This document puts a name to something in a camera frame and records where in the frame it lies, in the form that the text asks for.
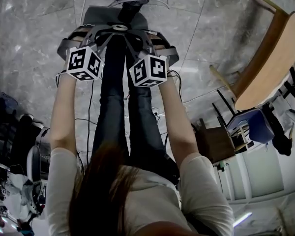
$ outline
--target hair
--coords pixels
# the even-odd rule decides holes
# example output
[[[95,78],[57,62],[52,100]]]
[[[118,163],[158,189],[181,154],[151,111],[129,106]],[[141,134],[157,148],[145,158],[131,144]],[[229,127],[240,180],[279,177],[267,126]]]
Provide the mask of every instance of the hair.
[[[125,202],[137,169],[122,167],[124,152],[118,146],[102,145],[82,182],[76,181],[68,215],[71,236],[126,234]]]

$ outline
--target tile floor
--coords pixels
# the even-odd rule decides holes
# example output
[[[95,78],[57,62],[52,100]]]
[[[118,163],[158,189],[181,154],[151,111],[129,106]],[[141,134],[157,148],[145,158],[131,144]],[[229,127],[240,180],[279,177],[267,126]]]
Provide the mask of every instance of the tile floor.
[[[83,1],[0,0],[0,89],[47,127],[56,93],[54,77],[63,66],[56,50],[61,39],[79,24]],[[288,12],[295,10],[295,0],[273,1]],[[113,0],[86,0],[83,13],[89,5],[107,6],[111,2]],[[157,2],[149,3],[141,13],[150,29],[161,31],[177,47],[180,61],[174,69],[182,77],[182,100],[190,119],[204,118],[207,126],[215,126],[217,118],[212,102],[226,119],[230,113],[215,91],[223,85],[211,75],[209,65],[214,64],[234,81],[233,72],[242,70],[249,62],[272,14],[253,0],[169,0],[169,5],[170,9]],[[90,84],[78,83],[76,118],[87,118],[90,90]],[[231,97],[226,89],[222,91]],[[90,119],[97,122],[100,81],[94,84],[93,92]],[[165,139],[164,109],[157,88],[152,90],[152,96],[152,105],[160,112],[159,129]],[[129,134],[127,109],[125,114]],[[78,151],[87,150],[87,125],[86,121],[76,121]],[[91,124],[90,130],[89,149],[95,125]]]

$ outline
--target white t-shirt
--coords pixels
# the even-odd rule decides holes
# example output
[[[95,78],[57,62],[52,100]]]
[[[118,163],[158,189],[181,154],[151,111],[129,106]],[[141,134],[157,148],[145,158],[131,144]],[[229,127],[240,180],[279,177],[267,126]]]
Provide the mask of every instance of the white t-shirt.
[[[76,173],[77,159],[73,153],[64,148],[52,151],[46,200],[51,236],[69,235],[67,215]],[[128,235],[159,221],[196,232],[184,214],[192,214],[218,235],[232,235],[233,211],[213,176],[212,164],[199,153],[187,156],[182,162],[179,192],[167,179],[140,169],[125,204]]]

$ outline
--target woman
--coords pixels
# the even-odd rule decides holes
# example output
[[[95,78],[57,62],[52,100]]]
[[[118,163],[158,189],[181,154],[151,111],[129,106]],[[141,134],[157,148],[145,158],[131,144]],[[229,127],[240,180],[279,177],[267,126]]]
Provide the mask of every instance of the woman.
[[[130,68],[134,61],[126,43],[114,35],[106,51],[92,157],[82,181],[74,134],[76,80],[67,74],[60,78],[51,124],[46,207],[50,235],[231,235],[232,210],[212,177],[211,163],[199,154],[171,77],[159,89],[176,164],[164,151],[150,89],[134,87],[128,73],[129,155],[122,90],[125,56]]]

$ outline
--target dark jeans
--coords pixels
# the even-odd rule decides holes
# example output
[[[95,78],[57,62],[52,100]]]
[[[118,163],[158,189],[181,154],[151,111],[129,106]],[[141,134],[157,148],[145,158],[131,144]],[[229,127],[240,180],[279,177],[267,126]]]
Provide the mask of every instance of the dark jeans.
[[[149,88],[135,87],[129,71],[130,90],[130,146],[129,156],[124,131],[124,95],[122,76],[126,57],[127,68],[134,60],[122,36],[115,35],[107,45],[105,67],[100,99],[100,114],[95,132],[93,152],[103,142],[118,144],[125,151],[125,164],[151,171],[178,183],[179,170],[176,163],[166,154],[155,115],[151,107]]]

